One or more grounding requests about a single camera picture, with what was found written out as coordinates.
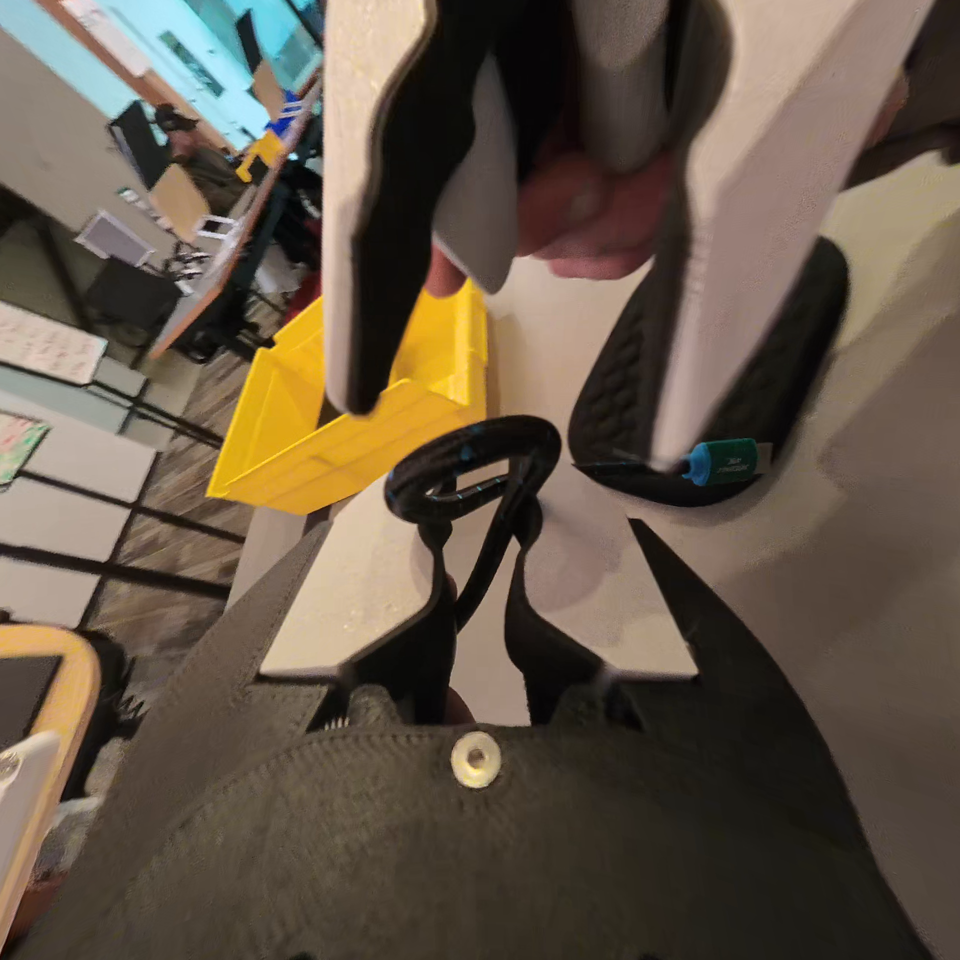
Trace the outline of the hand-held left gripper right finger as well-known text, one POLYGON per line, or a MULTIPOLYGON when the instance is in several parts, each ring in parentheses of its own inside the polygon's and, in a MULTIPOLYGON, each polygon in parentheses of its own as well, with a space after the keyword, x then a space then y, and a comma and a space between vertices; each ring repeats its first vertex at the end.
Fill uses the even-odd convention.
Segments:
POLYGON ((508 656, 532 683, 687 680, 698 669, 611 491, 552 477, 515 532, 508 656))

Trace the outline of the person's right hand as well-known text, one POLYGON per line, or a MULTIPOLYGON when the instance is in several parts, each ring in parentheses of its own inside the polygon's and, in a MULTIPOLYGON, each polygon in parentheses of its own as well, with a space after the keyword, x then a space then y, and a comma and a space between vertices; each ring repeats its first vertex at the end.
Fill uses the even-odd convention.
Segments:
POLYGON ((662 150, 641 169, 611 173, 558 123, 519 188, 513 257, 541 261, 561 279, 628 277, 654 256, 675 165, 662 150))

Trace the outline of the wooden desk with black legs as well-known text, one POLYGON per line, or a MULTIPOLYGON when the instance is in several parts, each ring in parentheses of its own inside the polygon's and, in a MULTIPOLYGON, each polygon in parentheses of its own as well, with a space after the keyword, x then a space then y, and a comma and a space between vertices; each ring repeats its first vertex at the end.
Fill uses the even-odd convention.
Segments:
POLYGON ((288 160, 295 154, 304 136, 308 121, 313 117, 314 108, 320 100, 322 89, 322 78, 317 78, 307 90, 300 102, 298 112, 294 115, 293 124, 280 138, 281 149, 268 165, 267 174, 261 183, 245 195, 246 205, 242 209, 242 214, 225 234, 212 264, 205 268, 199 278, 197 289, 181 298, 151 344, 147 353, 147 358, 151 361, 172 349, 174 344, 204 317, 210 306, 216 304, 222 294, 231 287, 238 266, 248 259, 246 249, 251 243, 251 237, 255 233, 263 210, 274 196, 280 196, 281 187, 278 184, 282 171, 288 160))

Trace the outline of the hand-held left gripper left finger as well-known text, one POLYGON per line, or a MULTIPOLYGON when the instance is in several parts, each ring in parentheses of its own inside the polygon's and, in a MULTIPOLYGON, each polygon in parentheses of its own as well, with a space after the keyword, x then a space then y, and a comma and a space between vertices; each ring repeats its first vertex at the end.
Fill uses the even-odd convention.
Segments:
POLYGON ((271 681, 449 682, 456 628, 443 546, 387 502, 388 474, 333 520, 258 669, 271 681))

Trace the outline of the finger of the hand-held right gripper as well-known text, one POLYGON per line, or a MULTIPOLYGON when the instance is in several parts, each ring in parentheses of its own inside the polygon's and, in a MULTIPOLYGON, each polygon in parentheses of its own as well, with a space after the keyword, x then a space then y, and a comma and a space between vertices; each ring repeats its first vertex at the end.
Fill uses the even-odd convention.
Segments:
POLYGON ((497 294, 519 190, 566 96, 566 2, 342 1, 326 10, 326 394, 386 390, 435 249, 497 294))
POLYGON ((672 468, 774 325, 930 15, 920 1, 572 2, 587 152, 672 154, 655 242, 649 415, 627 449, 672 468))

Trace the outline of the yellow plastic bin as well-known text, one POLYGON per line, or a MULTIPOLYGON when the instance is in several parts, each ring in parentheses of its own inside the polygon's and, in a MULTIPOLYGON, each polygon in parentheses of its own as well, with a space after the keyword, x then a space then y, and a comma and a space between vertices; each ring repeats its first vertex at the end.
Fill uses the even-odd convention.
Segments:
POLYGON ((369 416, 326 395, 323 299, 256 352, 215 463, 209 498, 294 516, 351 498, 404 457, 487 416, 488 316, 471 281, 422 293, 369 416))

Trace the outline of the black wood-edged board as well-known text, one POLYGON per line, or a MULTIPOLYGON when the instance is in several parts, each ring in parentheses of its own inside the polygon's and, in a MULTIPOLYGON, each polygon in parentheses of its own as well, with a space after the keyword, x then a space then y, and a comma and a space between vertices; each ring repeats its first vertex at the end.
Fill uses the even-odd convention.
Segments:
POLYGON ((50 731, 60 737, 54 770, 19 849, 19 870, 1 889, 2 944, 9 938, 42 843, 53 826, 100 690, 99 659, 86 639, 60 627, 2 622, 1 754, 34 734, 50 731))

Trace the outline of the whiteboard with green notes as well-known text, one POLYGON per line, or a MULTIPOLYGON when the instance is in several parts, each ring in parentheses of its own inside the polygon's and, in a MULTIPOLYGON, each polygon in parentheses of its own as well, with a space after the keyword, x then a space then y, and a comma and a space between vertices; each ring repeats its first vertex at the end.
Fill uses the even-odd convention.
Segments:
POLYGON ((1 412, 1 491, 17 480, 51 429, 42 419, 1 412))

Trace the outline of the whiteboard on stand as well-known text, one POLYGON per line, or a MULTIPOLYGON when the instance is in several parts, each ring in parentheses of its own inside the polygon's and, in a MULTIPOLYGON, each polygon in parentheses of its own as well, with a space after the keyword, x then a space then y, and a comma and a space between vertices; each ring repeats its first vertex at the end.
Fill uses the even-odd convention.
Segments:
POLYGON ((90 385, 109 342, 94 333, 3 302, 1 364, 75 387, 90 385))

